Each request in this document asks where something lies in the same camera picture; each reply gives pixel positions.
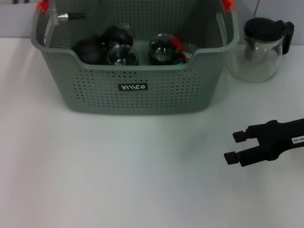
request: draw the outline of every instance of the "black lid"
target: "black lid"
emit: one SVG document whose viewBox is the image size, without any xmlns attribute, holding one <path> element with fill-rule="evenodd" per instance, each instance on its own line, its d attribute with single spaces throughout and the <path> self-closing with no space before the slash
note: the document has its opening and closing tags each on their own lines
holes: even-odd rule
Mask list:
<svg viewBox="0 0 304 228">
<path fill-rule="evenodd" d="M 275 42 L 285 36 L 285 23 L 267 18 L 252 18 L 247 21 L 244 31 L 249 38 L 264 42 Z"/>
</svg>

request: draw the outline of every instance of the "perforated basket wall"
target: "perforated basket wall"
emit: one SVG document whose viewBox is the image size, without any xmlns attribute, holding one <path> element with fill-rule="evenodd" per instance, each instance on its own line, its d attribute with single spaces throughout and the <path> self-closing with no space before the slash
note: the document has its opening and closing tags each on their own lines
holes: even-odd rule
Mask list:
<svg viewBox="0 0 304 228">
<path fill-rule="evenodd" d="M 238 41 L 235 12 L 221 0 L 66 0 L 58 12 L 91 12 L 88 20 L 61 22 L 45 46 L 48 16 L 36 15 L 32 42 L 41 50 L 67 105 L 100 114 L 176 114 L 205 108 L 226 53 Z M 136 34 L 141 66 L 93 66 L 70 50 L 79 40 L 102 34 L 116 22 Z M 201 49 L 182 66 L 149 66 L 149 39 L 159 33 L 180 37 Z M 148 90 L 119 91 L 119 84 L 147 83 Z"/>
</svg>

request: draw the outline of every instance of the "teapot handle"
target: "teapot handle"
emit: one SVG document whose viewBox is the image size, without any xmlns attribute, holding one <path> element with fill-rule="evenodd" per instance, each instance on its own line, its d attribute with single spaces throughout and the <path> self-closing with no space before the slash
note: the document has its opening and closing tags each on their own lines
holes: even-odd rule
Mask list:
<svg viewBox="0 0 304 228">
<path fill-rule="evenodd" d="M 285 35 L 285 38 L 283 39 L 283 55 L 287 54 L 289 52 L 289 48 L 290 48 L 290 45 L 291 45 L 291 40 L 293 38 L 293 35 L 294 35 L 294 29 L 295 29 L 295 26 L 293 23 L 291 22 L 286 22 L 284 23 L 285 26 L 284 26 L 284 30 L 286 32 L 286 35 Z"/>
</svg>

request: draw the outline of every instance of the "black label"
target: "black label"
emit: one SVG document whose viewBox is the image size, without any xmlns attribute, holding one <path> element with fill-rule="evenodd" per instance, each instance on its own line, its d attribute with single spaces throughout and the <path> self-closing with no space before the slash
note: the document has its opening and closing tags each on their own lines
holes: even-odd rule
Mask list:
<svg viewBox="0 0 304 228">
<path fill-rule="evenodd" d="M 127 83 L 118 84 L 119 91 L 140 91 L 148 90 L 148 83 Z"/>
</svg>

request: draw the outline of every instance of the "glass teapot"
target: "glass teapot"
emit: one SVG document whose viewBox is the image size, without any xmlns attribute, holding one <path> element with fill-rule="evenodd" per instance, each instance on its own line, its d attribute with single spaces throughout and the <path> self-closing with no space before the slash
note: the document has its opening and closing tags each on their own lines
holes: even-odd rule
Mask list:
<svg viewBox="0 0 304 228">
<path fill-rule="evenodd" d="M 271 78 L 282 55 L 289 51 L 295 26 L 291 22 L 252 18 L 244 26 L 246 46 L 230 52 L 227 67 L 231 75 L 250 82 Z"/>
</svg>

